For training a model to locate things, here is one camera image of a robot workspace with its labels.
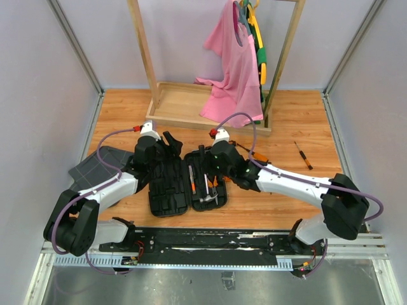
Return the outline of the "silver orange utility knife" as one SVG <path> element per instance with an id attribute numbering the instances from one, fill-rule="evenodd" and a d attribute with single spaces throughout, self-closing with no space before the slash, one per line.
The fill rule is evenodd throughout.
<path id="1" fill-rule="evenodd" d="M 191 165 L 188 165 L 189 175 L 190 175 L 190 183 L 191 183 L 191 190 L 192 194 L 196 194 L 194 176 L 193 176 L 193 169 Z"/>

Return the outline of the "black plastic tool case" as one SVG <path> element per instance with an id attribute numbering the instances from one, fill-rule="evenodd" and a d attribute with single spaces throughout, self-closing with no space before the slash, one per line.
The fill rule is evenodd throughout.
<path id="1" fill-rule="evenodd" d="M 193 169 L 196 194 L 192 194 L 188 165 Z M 214 177 L 207 174 L 210 193 Z M 205 184 L 198 150 L 189 152 L 184 158 L 176 157 L 161 161 L 154 169 L 149 183 L 151 213 L 155 217 L 169 217 L 182 215 L 189 208 L 204 212 L 225 206 L 228 202 L 226 181 L 223 175 L 216 177 L 222 193 L 221 203 L 219 206 L 215 201 L 201 203 L 200 198 L 205 195 Z"/>

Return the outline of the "claw hammer black grip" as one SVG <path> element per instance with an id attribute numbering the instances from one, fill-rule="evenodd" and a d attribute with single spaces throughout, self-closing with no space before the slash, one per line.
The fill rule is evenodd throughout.
<path id="1" fill-rule="evenodd" d="M 206 167 L 205 167 L 205 146 L 199 145 L 198 152 L 200 155 L 201 169 L 202 169 L 203 180 L 204 180 L 204 184 L 205 184 L 205 195 L 202 198 L 200 198 L 200 202 L 208 203 L 210 201 L 215 201 L 215 204 L 218 205 L 219 202 L 218 202 L 217 191 L 215 191 L 215 193 L 210 193 L 210 191 L 209 191 L 209 183 L 208 183 L 207 172 L 206 172 Z"/>

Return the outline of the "orange black pliers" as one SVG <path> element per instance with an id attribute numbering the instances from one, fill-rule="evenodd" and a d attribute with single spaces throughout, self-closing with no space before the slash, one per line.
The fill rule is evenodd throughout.
<path id="1" fill-rule="evenodd" d="M 221 203 L 222 193 L 219 190 L 219 182 L 216 176 L 214 177 L 214 180 L 212 182 L 211 190 L 215 203 L 217 206 L 219 206 L 219 204 Z"/>

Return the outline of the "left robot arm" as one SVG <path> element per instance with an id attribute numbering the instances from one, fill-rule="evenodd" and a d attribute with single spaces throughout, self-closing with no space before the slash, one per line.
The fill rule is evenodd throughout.
<path id="1" fill-rule="evenodd" d="M 140 137 L 125 167 L 105 162 L 96 150 L 99 163 L 114 170 L 114 175 L 88 189 L 67 189 L 60 194 L 44 229 L 44 238 L 56 253 L 80 257 L 92 246 L 110 242 L 124 252 L 135 247 L 133 224 L 123 219 L 100 221 L 99 215 L 143 190 L 159 164 L 180 156 L 183 143 L 170 132 L 159 134 L 152 120 L 129 130 L 138 132 Z"/>

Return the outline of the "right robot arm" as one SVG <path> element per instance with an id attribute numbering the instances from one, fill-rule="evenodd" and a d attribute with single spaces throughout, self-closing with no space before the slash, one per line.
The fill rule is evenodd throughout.
<path id="1" fill-rule="evenodd" d="M 320 208 L 319 215 L 295 222 L 287 238 L 292 252 L 303 254 L 326 238 L 357 238 L 369 203 L 349 177 L 338 173 L 332 179 L 318 178 L 281 170 L 245 159 L 224 128 L 212 129 L 209 135 L 214 141 L 204 164 L 211 174 L 224 175 L 245 190 L 283 194 Z"/>

